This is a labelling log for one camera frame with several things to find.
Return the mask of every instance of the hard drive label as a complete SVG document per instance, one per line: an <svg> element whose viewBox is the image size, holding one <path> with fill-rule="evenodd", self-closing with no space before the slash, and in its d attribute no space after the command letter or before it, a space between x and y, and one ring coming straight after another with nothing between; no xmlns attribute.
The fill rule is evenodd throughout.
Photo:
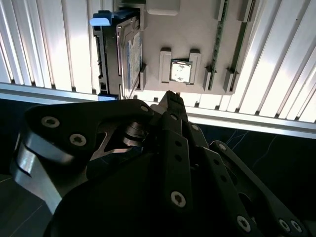
<svg viewBox="0 0 316 237"><path fill-rule="evenodd" d="M128 42L128 87L132 90L132 86L139 76L142 65L142 39L138 32L133 39Z"/></svg>

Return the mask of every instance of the robotic hand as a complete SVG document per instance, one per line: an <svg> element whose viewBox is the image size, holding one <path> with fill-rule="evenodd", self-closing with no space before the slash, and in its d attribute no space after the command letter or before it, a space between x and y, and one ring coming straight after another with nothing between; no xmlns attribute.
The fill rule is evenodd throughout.
<svg viewBox="0 0 316 237"><path fill-rule="evenodd" d="M45 236L307 237L308 230L224 143L209 146L182 98L38 106L11 172L53 213ZM87 164L141 147L87 179Z"/></svg>

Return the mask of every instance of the silver screw head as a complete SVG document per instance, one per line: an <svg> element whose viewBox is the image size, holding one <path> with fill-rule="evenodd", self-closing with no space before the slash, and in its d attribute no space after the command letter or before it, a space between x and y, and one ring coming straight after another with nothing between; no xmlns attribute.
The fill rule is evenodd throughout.
<svg viewBox="0 0 316 237"><path fill-rule="evenodd" d="M149 111L148 108L145 107L145 106L143 106L143 105L142 105L140 108L141 108L143 111L145 111L145 112L148 112L148 111Z"/></svg>
<svg viewBox="0 0 316 237"><path fill-rule="evenodd" d="M193 128L195 131L198 131L198 126L196 126L195 124L192 124L192 128Z"/></svg>
<svg viewBox="0 0 316 237"><path fill-rule="evenodd" d="M177 117L175 115L170 115L174 120L177 120Z"/></svg>
<svg viewBox="0 0 316 237"><path fill-rule="evenodd" d="M86 138L82 136L81 134L77 134L77 133L71 135L69 140L73 145L78 146L78 147L82 147L87 143Z"/></svg>
<svg viewBox="0 0 316 237"><path fill-rule="evenodd" d="M285 221L283 221L282 219L279 219L279 223L283 227L283 229L285 229L287 232L291 231L290 227Z"/></svg>
<svg viewBox="0 0 316 237"><path fill-rule="evenodd" d="M226 147L225 147L223 144L218 144L218 147L219 147L222 151L225 151L225 150L226 150Z"/></svg>
<svg viewBox="0 0 316 237"><path fill-rule="evenodd" d="M45 116L41 119L42 125L49 128L56 128L60 125L60 122L57 118L51 116Z"/></svg>
<svg viewBox="0 0 316 237"><path fill-rule="evenodd" d="M246 233L249 233L251 231L249 222L243 216L237 217L237 223Z"/></svg>
<svg viewBox="0 0 316 237"><path fill-rule="evenodd" d="M296 221L291 221L292 226L299 232L302 232L302 228L299 226L299 224L296 223Z"/></svg>
<svg viewBox="0 0 316 237"><path fill-rule="evenodd" d="M173 191L171 193L171 201L178 207L183 208L186 205L186 199L184 196L178 192L178 191Z"/></svg>

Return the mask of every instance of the hard drive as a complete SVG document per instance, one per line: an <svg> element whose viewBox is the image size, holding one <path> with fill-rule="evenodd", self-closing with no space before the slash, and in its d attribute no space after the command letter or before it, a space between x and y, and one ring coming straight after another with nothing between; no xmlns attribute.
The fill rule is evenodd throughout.
<svg viewBox="0 0 316 237"><path fill-rule="evenodd" d="M101 94L129 99L138 85L142 67L140 12L99 11L90 24L96 37Z"/></svg>

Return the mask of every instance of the black marble surface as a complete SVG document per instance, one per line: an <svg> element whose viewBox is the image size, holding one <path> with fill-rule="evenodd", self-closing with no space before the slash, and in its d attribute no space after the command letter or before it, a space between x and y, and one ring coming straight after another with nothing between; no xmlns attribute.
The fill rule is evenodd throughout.
<svg viewBox="0 0 316 237"><path fill-rule="evenodd" d="M0 100L0 237L40 237L51 214L45 203L17 185L9 175L9 162L23 113L35 104ZM295 214L316 220L316 140L200 125L207 141L221 140ZM111 162L126 159L108 157L91 163L104 170Z"/></svg>

